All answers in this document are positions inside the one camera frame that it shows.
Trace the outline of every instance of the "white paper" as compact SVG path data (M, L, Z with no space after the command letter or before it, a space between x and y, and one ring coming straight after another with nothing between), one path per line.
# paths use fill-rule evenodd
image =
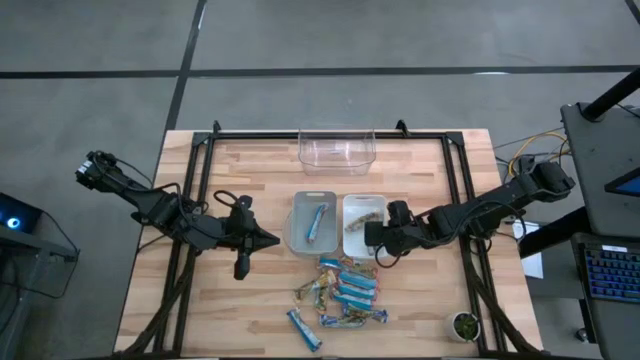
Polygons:
M525 221L524 225L527 228L527 234L540 228L540 225L528 221ZM513 223L513 236L520 238L522 232L522 224L519 221ZM522 268L524 269L525 276L544 279L544 273L542 272L542 253L533 254L522 259Z

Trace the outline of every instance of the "small potted plant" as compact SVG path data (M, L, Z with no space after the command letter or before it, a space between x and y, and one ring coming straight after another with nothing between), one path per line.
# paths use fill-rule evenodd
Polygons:
M471 342L480 336L480 322L469 312L458 312L445 319L445 332L453 341Z

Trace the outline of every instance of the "computer keyboard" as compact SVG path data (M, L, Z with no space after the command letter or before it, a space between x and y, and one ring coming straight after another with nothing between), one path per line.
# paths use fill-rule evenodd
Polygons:
M583 248L583 255L592 297L640 303L640 251Z

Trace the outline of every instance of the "yellow cable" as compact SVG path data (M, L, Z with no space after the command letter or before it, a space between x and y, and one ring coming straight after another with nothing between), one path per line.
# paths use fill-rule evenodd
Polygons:
M563 152L562 152L562 155L567 155L567 154L569 154L569 153L571 153L571 150L567 149L567 150L565 150L565 151L563 151ZM559 158L559 157L560 157L560 154L555 154L555 155L553 155L551 158L549 158L549 160L557 159L557 158Z
M527 148L527 146L529 146L529 144L531 144L533 141L535 141L536 139L539 139L541 137L545 137L545 136L555 136L559 139L562 139L562 141L566 141L567 138L565 138L564 136L558 134L558 133L554 133L554 132L548 132L548 133L544 133L544 134L540 134L540 135L536 135L536 136L532 136L529 138L529 140L527 140L524 144L522 144L522 146L520 147L520 149L518 149L518 151L516 152L516 154L513 156L513 158L509 161L509 175L511 176L516 176L514 171L513 171L513 163L515 162L515 160L518 158L518 156L520 156L520 154L522 154L522 152L524 151L524 149Z

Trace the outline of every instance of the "clear plastic container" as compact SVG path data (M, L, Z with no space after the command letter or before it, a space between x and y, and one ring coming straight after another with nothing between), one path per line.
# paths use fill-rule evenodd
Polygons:
M376 160L375 132L300 129L298 159L307 175L366 175Z

